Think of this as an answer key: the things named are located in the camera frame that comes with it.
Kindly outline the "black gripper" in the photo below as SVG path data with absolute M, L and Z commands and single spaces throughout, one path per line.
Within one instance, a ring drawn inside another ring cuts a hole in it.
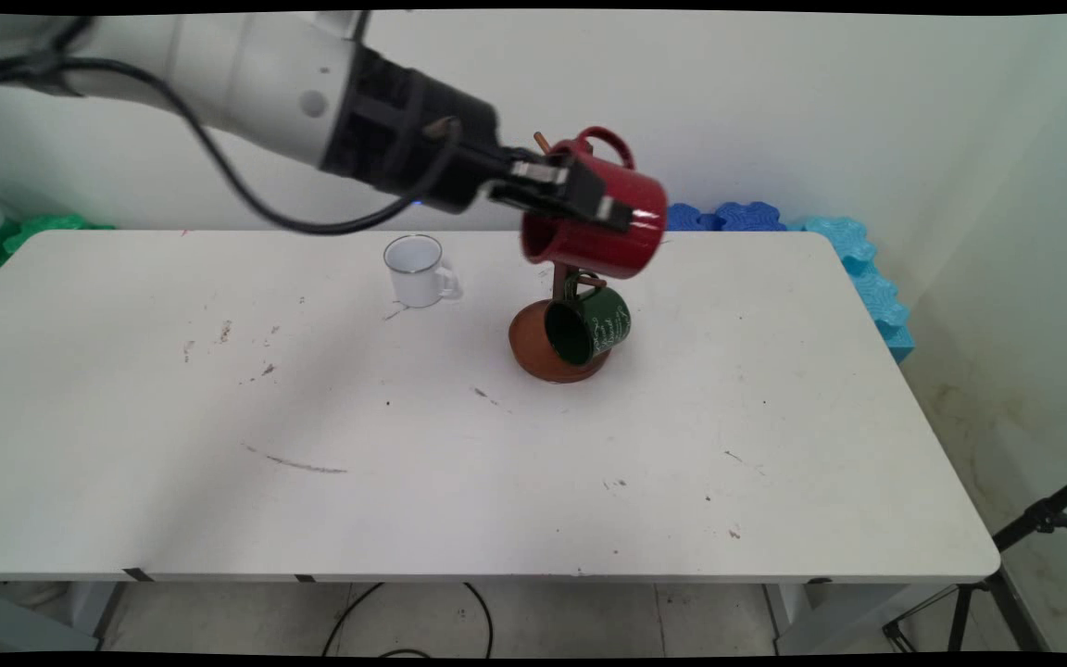
M 628 233 L 634 208 L 610 195 L 596 170 L 579 157 L 571 153 L 539 157 L 529 148 L 504 146 L 493 106 L 426 73 L 416 72 L 415 76 L 421 102 L 420 130 L 448 117 L 458 120 L 461 128 L 453 157 L 419 197 L 425 207 L 461 215 L 485 186 L 487 198 L 525 215 Z M 508 174 L 509 182 L 492 182 Z

